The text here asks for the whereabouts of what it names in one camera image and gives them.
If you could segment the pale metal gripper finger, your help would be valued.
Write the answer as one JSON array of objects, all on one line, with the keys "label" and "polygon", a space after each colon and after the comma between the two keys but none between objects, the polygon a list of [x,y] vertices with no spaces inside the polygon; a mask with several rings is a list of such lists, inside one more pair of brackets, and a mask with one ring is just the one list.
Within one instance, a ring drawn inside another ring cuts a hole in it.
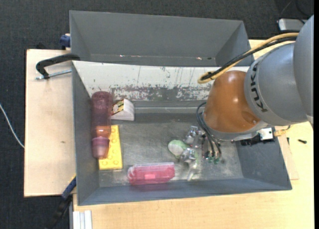
[{"label": "pale metal gripper finger", "polygon": [[186,134],[184,143],[190,147],[198,148],[201,135],[202,131],[197,126],[191,126]]},{"label": "pale metal gripper finger", "polygon": [[186,148],[181,153],[179,161],[188,164],[187,181],[191,181],[192,177],[200,171],[197,152],[193,148]]}]

